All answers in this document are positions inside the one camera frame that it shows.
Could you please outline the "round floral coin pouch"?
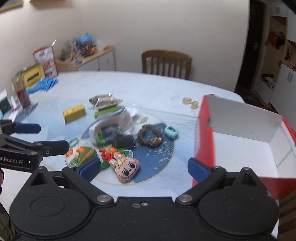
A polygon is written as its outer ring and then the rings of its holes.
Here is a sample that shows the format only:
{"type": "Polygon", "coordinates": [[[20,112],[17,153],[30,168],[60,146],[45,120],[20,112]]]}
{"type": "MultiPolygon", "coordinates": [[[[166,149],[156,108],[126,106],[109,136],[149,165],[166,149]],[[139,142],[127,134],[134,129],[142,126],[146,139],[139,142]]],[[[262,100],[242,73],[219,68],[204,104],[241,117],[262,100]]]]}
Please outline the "round floral coin pouch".
{"type": "Polygon", "coordinates": [[[97,151],[91,147],[77,146],[72,147],[66,153],[64,159],[67,166],[79,167],[84,163],[97,158],[97,151]]]}

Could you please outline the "orange red toy pieces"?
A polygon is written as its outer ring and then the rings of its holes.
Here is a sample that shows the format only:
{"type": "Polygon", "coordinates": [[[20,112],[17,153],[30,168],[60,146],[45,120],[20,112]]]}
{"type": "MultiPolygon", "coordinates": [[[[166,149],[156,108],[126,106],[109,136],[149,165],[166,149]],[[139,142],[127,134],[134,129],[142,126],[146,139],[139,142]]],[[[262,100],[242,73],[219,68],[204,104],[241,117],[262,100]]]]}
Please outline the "orange red toy pieces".
{"type": "Polygon", "coordinates": [[[118,150],[114,147],[107,147],[106,149],[99,149],[101,157],[101,169],[106,170],[110,167],[110,160],[114,158],[114,154],[118,150]]]}

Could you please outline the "bunny doll face keychain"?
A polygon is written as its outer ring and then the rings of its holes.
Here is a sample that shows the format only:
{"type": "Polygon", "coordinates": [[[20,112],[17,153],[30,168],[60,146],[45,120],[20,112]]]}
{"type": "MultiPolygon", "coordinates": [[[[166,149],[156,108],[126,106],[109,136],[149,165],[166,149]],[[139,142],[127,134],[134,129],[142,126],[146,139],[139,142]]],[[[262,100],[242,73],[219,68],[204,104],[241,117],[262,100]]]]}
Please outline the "bunny doll face keychain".
{"type": "Polygon", "coordinates": [[[120,182],[132,180],[140,168],[140,162],[134,158],[122,157],[120,160],[111,159],[110,166],[114,169],[120,182]]]}

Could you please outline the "yellow rectangular block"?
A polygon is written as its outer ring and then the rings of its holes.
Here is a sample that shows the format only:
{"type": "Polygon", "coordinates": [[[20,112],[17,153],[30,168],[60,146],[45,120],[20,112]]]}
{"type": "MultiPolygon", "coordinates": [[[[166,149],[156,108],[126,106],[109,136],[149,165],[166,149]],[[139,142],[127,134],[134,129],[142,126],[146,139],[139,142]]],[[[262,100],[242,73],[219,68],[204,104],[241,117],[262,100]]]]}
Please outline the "yellow rectangular block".
{"type": "Polygon", "coordinates": [[[86,115],[85,107],[82,104],[63,111],[64,123],[75,121],[86,115]]]}

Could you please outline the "white pouch package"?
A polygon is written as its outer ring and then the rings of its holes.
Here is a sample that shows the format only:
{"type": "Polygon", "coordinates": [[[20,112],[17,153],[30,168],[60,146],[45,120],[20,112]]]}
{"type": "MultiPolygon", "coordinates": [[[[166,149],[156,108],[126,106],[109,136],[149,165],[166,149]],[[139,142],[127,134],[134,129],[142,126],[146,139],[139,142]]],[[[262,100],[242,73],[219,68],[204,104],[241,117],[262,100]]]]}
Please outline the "white pouch package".
{"type": "Polygon", "coordinates": [[[94,145],[111,143],[117,135],[134,135],[132,116],[126,108],[100,117],[88,129],[89,138],[94,145]]]}

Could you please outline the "red white cardboard box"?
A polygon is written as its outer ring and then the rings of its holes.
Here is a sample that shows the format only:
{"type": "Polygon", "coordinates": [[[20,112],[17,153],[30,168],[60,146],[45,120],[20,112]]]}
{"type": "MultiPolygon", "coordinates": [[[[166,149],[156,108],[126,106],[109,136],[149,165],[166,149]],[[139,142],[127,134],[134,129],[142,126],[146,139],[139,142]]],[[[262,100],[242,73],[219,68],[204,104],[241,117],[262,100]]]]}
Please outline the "red white cardboard box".
{"type": "Polygon", "coordinates": [[[256,106],[203,96],[195,158],[229,172],[251,168],[275,199],[295,191],[295,135],[281,115],[256,106]]]}

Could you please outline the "teal small round device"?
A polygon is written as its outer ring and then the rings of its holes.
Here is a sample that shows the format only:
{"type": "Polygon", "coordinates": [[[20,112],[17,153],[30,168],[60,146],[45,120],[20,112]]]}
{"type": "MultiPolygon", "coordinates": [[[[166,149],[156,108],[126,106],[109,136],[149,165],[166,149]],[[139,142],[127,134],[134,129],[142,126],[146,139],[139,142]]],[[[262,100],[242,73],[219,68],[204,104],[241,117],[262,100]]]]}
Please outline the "teal small round device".
{"type": "Polygon", "coordinates": [[[171,140],[175,140],[179,136],[179,131],[172,126],[166,126],[164,129],[164,134],[171,140]]]}

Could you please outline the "gold foil snack bag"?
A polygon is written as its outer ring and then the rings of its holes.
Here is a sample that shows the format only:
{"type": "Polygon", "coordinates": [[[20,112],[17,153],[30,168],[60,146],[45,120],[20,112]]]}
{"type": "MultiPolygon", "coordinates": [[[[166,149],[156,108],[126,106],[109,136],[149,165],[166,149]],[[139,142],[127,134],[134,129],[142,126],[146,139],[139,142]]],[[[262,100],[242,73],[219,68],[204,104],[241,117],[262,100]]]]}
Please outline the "gold foil snack bag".
{"type": "Polygon", "coordinates": [[[96,95],[91,97],[88,102],[93,105],[94,109],[101,110],[122,103],[122,99],[116,98],[110,92],[108,94],[96,95]]]}

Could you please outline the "green stick package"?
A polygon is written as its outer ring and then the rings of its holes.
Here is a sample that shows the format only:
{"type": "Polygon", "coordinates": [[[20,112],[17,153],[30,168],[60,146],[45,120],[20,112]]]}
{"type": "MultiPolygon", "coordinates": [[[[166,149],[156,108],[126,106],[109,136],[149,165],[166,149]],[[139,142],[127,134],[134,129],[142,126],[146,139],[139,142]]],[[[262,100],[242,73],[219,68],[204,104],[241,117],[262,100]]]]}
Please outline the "green stick package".
{"type": "Polygon", "coordinates": [[[93,115],[94,115],[94,118],[98,118],[99,116],[102,116],[108,113],[113,113],[117,110],[119,110],[119,107],[117,105],[110,106],[104,109],[96,110],[93,115]]]}

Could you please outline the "beige round piece right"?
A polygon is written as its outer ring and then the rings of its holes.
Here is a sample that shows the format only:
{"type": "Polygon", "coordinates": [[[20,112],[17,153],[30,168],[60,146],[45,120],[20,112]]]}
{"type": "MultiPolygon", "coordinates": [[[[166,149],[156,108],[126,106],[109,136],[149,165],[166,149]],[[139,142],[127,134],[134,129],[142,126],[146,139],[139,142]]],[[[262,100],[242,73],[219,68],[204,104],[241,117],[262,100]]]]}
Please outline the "beige round piece right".
{"type": "Polygon", "coordinates": [[[197,101],[193,101],[192,103],[191,103],[191,109],[197,109],[199,107],[199,102],[197,102],[197,101]]]}

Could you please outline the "beige round piece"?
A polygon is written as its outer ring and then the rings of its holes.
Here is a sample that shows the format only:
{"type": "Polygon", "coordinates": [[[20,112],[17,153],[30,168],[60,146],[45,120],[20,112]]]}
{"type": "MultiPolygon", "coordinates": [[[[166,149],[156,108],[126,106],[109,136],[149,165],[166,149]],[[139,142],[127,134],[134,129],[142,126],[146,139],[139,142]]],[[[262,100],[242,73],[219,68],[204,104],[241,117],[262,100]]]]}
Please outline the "beige round piece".
{"type": "Polygon", "coordinates": [[[197,109],[199,107],[199,102],[197,102],[197,101],[193,101],[192,103],[191,103],[191,109],[197,109]]]}
{"type": "Polygon", "coordinates": [[[183,104],[191,104],[192,103],[192,99],[189,97],[183,97],[183,104]]]}

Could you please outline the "red white snack bag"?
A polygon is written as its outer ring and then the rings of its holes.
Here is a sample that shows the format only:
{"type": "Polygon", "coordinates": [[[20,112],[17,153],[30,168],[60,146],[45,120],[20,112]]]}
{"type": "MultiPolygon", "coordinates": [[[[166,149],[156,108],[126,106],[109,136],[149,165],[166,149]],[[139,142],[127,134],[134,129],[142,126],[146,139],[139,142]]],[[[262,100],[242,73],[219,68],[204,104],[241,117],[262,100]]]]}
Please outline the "red white snack bag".
{"type": "Polygon", "coordinates": [[[58,76],[58,70],[55,62],[55,55],[53,46],[56,40],[50,45],[37,49],[33,52],[33,59],[37,64],[41,64],[44,69],[46,78],[53,78],[58,76]]]}

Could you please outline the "wooden white side cabinet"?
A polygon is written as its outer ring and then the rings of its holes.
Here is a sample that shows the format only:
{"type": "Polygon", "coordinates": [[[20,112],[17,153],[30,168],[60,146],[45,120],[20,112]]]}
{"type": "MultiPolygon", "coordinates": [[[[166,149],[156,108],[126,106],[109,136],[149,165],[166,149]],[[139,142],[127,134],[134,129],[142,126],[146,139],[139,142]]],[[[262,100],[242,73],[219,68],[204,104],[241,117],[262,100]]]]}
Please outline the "wooden white side cabinet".
{"type": "Polygon", "coordinates": [[[71,61],[55,60],[58,72],[73,71],[115,71],[116,63],[114,57],[114,47],[106,46],[104,50],[97,54],[85,57],[78,56],[71,61]]]}

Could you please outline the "blue round toy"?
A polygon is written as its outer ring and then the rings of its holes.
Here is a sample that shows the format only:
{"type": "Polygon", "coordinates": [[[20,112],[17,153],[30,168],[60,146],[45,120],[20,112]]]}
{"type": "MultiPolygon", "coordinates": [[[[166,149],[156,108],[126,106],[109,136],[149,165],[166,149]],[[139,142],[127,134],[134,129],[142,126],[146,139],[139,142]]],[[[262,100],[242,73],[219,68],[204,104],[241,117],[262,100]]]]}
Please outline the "blue round toy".
{"type": "Polygon", "coordinates": [[[92,42],[93,42],[93,39],[92,39],[91,35],[89,35],[88,33],[82,35],[82,36],[78,39],[78,43],[79,43],[79,45],[81,45],[81,46],[88,45],[88,44],[92,44],[92,42]]]}

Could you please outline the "brown wooden chair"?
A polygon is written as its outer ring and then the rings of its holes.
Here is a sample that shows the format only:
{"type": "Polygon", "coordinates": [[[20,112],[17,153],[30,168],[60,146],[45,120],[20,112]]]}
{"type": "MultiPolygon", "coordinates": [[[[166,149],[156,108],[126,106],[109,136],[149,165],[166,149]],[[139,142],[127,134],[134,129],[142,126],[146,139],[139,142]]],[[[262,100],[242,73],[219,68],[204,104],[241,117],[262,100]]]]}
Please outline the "brown wooden chair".
{"type": "Polygon", "coordinates": [[[142,52],[142,72],[189,80],[193,58],[185,53],[170,50],[142,52]]]}

